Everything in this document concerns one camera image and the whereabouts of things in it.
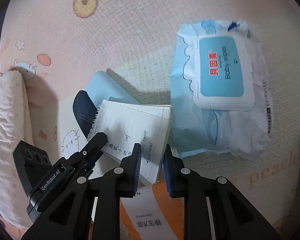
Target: cartoon pattern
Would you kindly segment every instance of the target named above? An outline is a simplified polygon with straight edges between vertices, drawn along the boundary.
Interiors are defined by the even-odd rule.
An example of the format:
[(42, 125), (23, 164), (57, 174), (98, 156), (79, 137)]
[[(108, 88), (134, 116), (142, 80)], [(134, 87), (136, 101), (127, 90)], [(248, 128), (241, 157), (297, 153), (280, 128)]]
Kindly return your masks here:
[(34, 78), (36, 67), (37, 66), (18, 60), (15, 60), (13, 65), (13, 69), (18, 70), (22, 74), (24, 81), (29, 81)]
[(97, 4), (97, 0), (74, 0), (73, 11), (80, 18), (88, 18), (96, 11)]
[(58, 127), (53, 129), (53, 140), (56, 141), (58, 138)]
[(37, 56), (37, 61), (43, 66), (51, 65), (51, 58), (48, 54), (42, 53)]
[(18, 50), (26, 50), (26, 45), (22, 41), (17, 40), (15, 46)]
[(39, 137), (42, 138), (42, 139), (45, 140), (45, 141), (46, 141), (47, 138), (48, 138), (47, 135), (46, 135), (42, 130), (40, 130), (40, 132), (39, 132)]
[(66, 159), (68, 159), (72, 154), (79, 151), (79, 135), (78, 130), (71, 130), (64, 137), (62, 142), (62, 153)]

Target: barcode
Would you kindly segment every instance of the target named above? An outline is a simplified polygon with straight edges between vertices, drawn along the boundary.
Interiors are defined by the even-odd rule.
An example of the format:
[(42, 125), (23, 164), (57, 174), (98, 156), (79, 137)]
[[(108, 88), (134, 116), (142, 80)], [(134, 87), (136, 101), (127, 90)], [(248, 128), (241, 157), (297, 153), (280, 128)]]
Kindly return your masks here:
[(270, 104), (269, 104), (269, 99), (268, 99), (268, 88), (267, 88), (265, 80), (262, 81), (262, 86), (263, 86), (263, 90), (265, 93), (265, 99), (266, 99), (266, 110), (267, 110), (267, 117), (268, 117), (268, 134), (270, 134), (270, 132), (271, 132), (271, 109), (270, 109)]
[(268, 133), (270, 133), (270, 127), (271, 127), (271, 110), (270, 110), (270, 107), (267, 107), (267, 116), (268, 116)]

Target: quilted fabric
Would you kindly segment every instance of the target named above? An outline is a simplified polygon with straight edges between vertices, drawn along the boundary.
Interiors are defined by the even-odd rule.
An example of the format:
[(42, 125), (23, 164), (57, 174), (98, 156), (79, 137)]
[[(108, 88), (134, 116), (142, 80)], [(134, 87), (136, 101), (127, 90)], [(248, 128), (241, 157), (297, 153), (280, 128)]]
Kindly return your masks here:
[(20, 140), (33, 144), (26, 87), (18, 71), (0, 76), (0, 214), (11, 225), (27, 230), (32, 222), (29, 201), (13, 159)]

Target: metal rivet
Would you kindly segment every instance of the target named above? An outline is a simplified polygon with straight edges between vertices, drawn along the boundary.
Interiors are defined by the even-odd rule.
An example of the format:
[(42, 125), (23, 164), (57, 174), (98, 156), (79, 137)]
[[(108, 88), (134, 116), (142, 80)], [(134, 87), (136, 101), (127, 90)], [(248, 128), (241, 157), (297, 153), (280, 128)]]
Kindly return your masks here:
[(115, 168), (115, 169), (114, 169), (114, 173), (116, 173), (116, 174), (121, 174), (121, 173), (123, 173), (123, 168), (121, 168), (121, 167)]
[(181, 173), (183, 173), (183, 174), (189, 174), (190, 170), (188, 168), (182, 168), (181, 169)]
[(220, 184), (226, 184), (226, 183), (227, 183), (227, 179), (226, 179), (225, 177), (219, 177), (219, 178), (218, 178), (218, 182), (219, 182)]
[(79, 177), (78, 179), (77, 179), (77, 182), (79, 183), (79, 184), (83, 184), (83, 183), (85, 183), (87, 181), (87, 178), (86, 177)]

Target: bed sheet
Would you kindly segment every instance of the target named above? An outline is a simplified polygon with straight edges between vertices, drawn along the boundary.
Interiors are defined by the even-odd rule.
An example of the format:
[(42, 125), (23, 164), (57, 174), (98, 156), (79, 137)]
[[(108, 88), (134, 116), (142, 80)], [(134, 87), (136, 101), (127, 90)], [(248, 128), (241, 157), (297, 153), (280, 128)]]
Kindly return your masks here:
[[(300, 8), (294, 0), (11, 0), (0, 70), (23, 71), (34, 143), (52, 162), (86, 139), (72, 112), (91, 75), (107, 71), (142, 104), (167, 104), (175, 34), (203, 18), (246, 20), (261, 41), (274, 101), (273, 141), (253, 162), (230, 154), (184, 159), (228, 177), (273, 225), (292, 205), (300, 168)], [(103, 156), (94, 176), (117, 166)]]

